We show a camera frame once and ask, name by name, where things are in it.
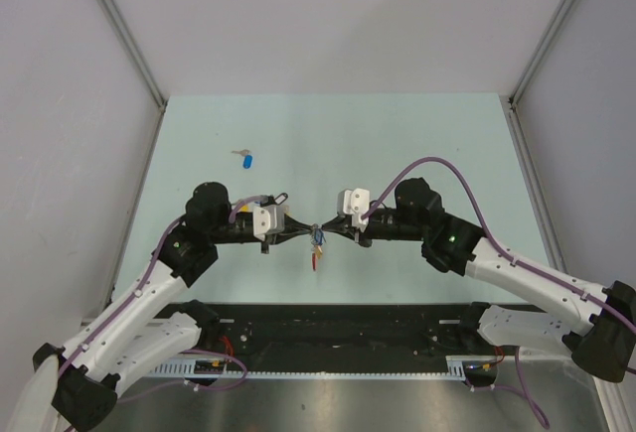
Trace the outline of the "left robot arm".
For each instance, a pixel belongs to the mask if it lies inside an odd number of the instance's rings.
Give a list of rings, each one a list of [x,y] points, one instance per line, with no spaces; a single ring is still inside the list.
[[[218,344],[219,317],[197,300],[182,306],[158,333],[142,331],[211,268],[219,245],[257,242],[269,248],[309,233],[310,225],[287,213],[286,198],[258,195],[232,203],[224,185],[199,185],[123,295],[62,345],[44,343],[34,352],[35,367],[50,358],[58,362],[51,405],[72,429],[94,429],[134,382],[164,360]]]

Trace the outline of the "red handled keyring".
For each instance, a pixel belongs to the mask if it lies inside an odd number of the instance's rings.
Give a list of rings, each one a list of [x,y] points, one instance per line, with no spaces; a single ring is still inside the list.
[[[310,228],[310,243],[311,265],[313,272],[316,272],[318,269],[318,261],[323,256],[323,246],[325,244],[325,241],[325,233],[322,227],[316,223],[312,224]]]

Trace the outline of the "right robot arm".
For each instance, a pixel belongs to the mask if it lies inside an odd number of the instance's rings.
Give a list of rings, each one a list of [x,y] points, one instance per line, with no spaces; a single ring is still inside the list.
[[[513,311],[472,304],[458,329],[468,353],[491,345],[529,348],[569,357],[608,382],[624,379],[635,351],[633,287],[585,281],[516,254],[484,227],[447,213],[440,194],[422,178],[399,182],[395,201],[392,208],[373,208],[368,191],[345,190],[337,216],[322,228],[363,247],[376,240],[418,241],[434,269],[489,283],[532,305]]]

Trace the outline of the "blue frame tag key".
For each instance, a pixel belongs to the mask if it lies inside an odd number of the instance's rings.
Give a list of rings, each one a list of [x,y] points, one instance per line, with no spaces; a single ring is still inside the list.
[[[326,241],[325,233],[322,228],[317,227],[312,231],[312,244],[322,246]]]

